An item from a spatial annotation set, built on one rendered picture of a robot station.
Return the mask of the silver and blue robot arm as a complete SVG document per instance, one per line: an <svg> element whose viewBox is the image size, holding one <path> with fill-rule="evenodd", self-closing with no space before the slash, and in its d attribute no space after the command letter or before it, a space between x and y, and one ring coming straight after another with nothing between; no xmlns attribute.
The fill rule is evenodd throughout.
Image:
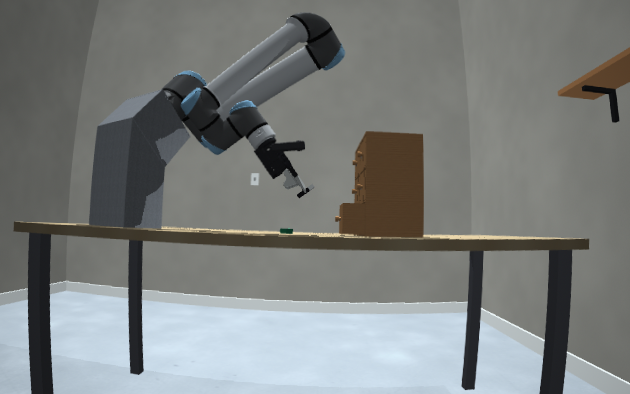
<svg viewBox="0 0 630 394"><path fill-rule="evenodd" d="M258 75L299 42L307 45ZM333 68L344 56L329 22L301 12L208 85L199 74L183 71L162 89L181 121L212 153L221 154L243 137L256 150L276 136L257 107L315 71Z"/></svg>

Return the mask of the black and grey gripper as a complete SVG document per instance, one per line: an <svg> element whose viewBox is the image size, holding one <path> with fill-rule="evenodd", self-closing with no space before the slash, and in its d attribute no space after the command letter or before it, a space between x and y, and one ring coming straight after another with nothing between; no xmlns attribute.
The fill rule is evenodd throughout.
<svg viewBox="0 0 630 394"><path fill-rule="evenodd" d="M265 140L258 146L258 149L254 151L255 154L257 155L257 157L260 159L262 163L265 162L263 166L266 168L270 176L272 175L271 176L272 178L276 178L277 176L281 175L284 172L284 175L286 177L286 180L284 182L284 187L286 189L291 189L293 187L300 186L301 189L306 193L305 184L303 183L303 181L300 179L300 177L298 176L298 174L292 167L292 164L287 158L287 156L284 154L284 151L283 150L272 151L271 144L275 142L276 142L276 139L274 137L271 137ZM269 148L267 147L270 147L271 149L269 150Z"/></svg>

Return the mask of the brown wooden chest of drawers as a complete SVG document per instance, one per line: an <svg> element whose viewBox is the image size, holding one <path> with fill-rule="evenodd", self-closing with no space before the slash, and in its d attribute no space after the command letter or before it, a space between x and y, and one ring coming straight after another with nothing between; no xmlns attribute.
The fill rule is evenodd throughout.
<svg viewBox="0 0 630 394"><path fill-rule="evenodd" d="M364 237L423 237L423 134L366 131ZM362 138L362 141L363 139Z"/></svg>

